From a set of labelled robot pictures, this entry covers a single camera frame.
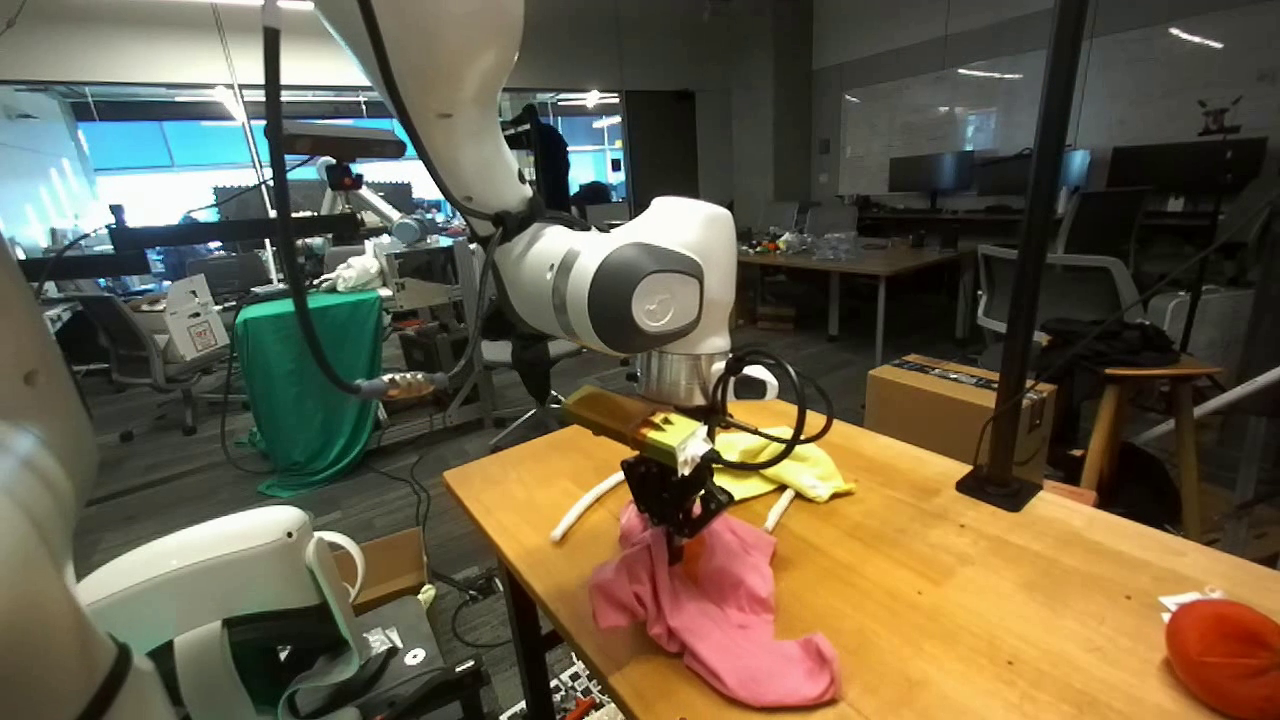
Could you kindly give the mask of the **yellow-topped black gripper body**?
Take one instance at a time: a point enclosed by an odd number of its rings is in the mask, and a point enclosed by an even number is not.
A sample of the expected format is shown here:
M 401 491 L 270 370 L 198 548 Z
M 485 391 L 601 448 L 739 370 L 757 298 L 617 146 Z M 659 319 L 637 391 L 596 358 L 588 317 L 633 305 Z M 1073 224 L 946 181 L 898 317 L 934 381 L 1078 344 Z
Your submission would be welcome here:
M 610 387 L 574 391 L 561 414 L 633 448 L 622 465 L 633 502 L 668 535 L 698 535 L 731 502 L 703 421 Z

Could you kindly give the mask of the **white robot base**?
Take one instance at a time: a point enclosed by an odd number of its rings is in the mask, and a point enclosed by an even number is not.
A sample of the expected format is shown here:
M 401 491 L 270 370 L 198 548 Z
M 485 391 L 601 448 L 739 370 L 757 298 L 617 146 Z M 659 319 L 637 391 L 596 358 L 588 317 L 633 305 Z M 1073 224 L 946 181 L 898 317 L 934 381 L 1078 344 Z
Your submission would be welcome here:
M 105 630 L 162 665 L 194 720 L 323 720 L 389 666 L 357 627 L 364 579 L 352 535 L 266 502 L 149 540 L 77 593 Z

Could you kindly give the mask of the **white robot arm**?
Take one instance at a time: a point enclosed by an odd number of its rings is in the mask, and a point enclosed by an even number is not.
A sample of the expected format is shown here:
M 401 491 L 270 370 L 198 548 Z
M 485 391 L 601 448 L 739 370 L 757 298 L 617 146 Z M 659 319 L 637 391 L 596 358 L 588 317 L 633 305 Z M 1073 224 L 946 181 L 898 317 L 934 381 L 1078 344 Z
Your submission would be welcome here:
M 436 188 L 489 241 L 515 323 L 651 362 L 649 391 L 691 409 L 728 362 L 731 213 L 659 194 L 611 233 L 535 209 L 495 100 L 523 0 L 316 0 L 323 27 L 397 106 Z M 352 625 L 303 513 L 270 502 L 194 524 L 80 579 L 73 530 L 96 438 L 16 261 L 0 255 L 0 711 L 9 720 L 176 720 L 162 643 L 229 690 L 222 627 L 316 613 Z

